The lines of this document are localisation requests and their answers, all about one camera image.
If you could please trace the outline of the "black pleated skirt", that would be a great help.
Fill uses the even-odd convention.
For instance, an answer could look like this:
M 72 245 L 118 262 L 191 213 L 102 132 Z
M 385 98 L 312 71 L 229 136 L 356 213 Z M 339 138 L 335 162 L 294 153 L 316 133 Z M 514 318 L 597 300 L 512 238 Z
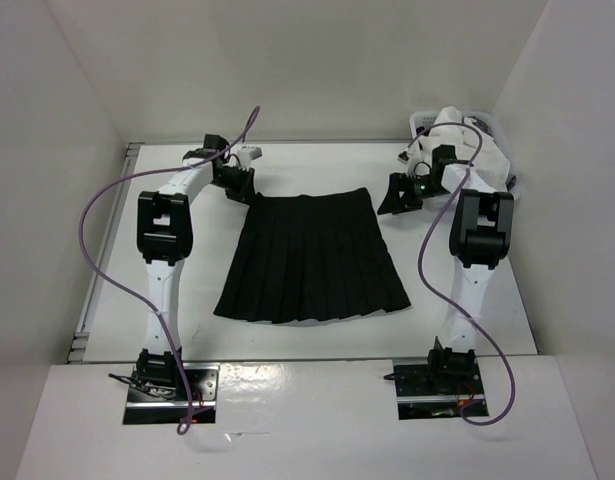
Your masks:
M 215 315 L 247 322 L 319 322 L 387 313 L 411 301 L 369 191 L 257 194 Z

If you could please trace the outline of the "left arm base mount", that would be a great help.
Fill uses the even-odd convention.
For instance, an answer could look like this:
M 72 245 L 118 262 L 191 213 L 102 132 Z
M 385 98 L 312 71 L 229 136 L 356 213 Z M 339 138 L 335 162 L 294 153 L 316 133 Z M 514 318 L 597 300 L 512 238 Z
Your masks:
M 213 424 L 220 366 L 190 363 L 185 365 L 185 373 L 193 401 L 192 423 Z M 135 371 L 131 375 L 109 373 L 108 377 L 127 387 L 124 425 L 177 424 L 186 415 L 188 399 L 183 386 L 139 380 Z

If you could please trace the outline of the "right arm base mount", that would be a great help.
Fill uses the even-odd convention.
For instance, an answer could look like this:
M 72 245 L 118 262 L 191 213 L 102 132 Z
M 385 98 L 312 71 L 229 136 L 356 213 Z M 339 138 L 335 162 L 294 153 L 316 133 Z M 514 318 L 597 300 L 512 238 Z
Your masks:
M 466 378 L 433 377 L 423 362 L 394 362 L 383 379 L 394 385 L 398 417 L 403 420 L 489 415 L 478 366 Z

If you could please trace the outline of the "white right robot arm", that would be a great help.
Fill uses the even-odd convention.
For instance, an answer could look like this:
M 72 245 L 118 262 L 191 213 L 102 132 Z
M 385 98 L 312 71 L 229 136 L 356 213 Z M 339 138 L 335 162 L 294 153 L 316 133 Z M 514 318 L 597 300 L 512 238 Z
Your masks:
M 392 173 L 380 215 L 420 210 L 423 202 L 448 194 L 455 207 L 448 238 L 454 259 L 451 294 L 442 294 L 448 309 L 427 357 L 424 378 L 430 389 L 446 393 L 473 377 L 475 334 L 488 283 L 509 251 L 514 198 L 483 180 L 474 166 L 458 160 L 455 149 L 433 150 L 423 175 Z

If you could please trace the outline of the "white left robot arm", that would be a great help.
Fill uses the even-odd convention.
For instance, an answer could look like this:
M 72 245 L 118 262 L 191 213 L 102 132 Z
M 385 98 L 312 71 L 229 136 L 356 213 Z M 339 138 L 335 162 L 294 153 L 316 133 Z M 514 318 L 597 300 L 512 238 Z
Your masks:
M 147 333 L 135 377 L 167 400 L 185 393 L 186 375 L 176 363 L 182 353 L 178 303 L 182 269 L 193 247 L 191 205 L 208 185 L 247 204 L 254 197 L 252 163 L 262 149 L 241 145 L 232 150 L 226 139 L 207 134 L 203 145 L 187 152 L 183 169 L 156 191 L 138 197 L 137 247 L 148 277 Z

